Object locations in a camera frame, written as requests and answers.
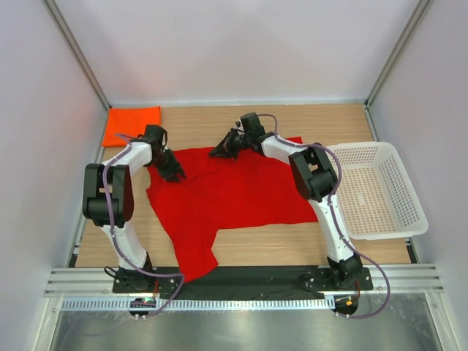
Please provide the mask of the red t shirt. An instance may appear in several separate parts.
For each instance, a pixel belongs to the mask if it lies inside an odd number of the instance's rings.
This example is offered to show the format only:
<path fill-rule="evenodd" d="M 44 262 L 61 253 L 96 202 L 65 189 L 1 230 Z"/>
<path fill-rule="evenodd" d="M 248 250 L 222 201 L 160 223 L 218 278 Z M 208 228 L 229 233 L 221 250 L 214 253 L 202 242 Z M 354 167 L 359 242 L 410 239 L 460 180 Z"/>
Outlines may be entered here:
<path fill-rule="evenodd" d="M 210 157 L 208 148 L 175 152 L 186 174 L 163 179 L 150 167 L 149 203 L 173 243 L 186 282 L 218 266 L 212 252 L 219 230 L 316 222 L 297 192 L 290 166 L 253 151 L 237 159 Z"/>

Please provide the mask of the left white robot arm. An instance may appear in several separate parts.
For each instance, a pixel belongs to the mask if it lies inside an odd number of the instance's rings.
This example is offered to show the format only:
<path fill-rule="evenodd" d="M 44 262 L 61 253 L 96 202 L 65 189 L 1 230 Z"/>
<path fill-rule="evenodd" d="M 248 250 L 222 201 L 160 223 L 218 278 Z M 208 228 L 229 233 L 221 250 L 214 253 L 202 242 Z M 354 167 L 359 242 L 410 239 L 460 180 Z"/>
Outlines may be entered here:
<path fill-rule="evenodd" d="M 137 137 L 120 136 L 127 144 L 122 151 L 102 163 L 85 167 L 82 212 L 86 219 L 109 238 L 117 256 L 117 269 L 106 267 L 113 278 L 115 293 L 148 292 L 160 279 L 178 284 L 182 273 L 157 273 L 149 253 L 137 238 L 132 217 L 135 209 L 132 176 L 146 167 L 166 182 L 178 183 L 186 175 L 172 150 L 167 147 L 167 131 L 148 125 Z"/>

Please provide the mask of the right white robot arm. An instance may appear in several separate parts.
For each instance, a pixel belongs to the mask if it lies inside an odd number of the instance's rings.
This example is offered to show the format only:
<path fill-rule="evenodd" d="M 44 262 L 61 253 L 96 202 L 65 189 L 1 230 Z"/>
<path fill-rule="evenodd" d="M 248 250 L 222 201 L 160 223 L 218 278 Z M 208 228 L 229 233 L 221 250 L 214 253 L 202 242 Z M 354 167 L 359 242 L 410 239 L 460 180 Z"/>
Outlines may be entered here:
<path fill-rule="evenodd" d="M 358 287 L 363 263 L 346 230 L 341 228 L 344 220 L 336 195 L 341 170 L 334 168 L 339 164 L 337 161 L 330 161 L 336 157 L 319 143 L 301 144 L 284 139 L 278 133 L 277 118 L 269 113 L 267 117 L 274 120 L 274 131 L 266 132 L 260 121 L 263 116 L 262 113 L 241 116 L 209 156 L 237 159 L 241 151 L 251 150 L 289 165 L 295 188 L 314 210 L 325 237 L 331 284 L 340 290 Z"/>

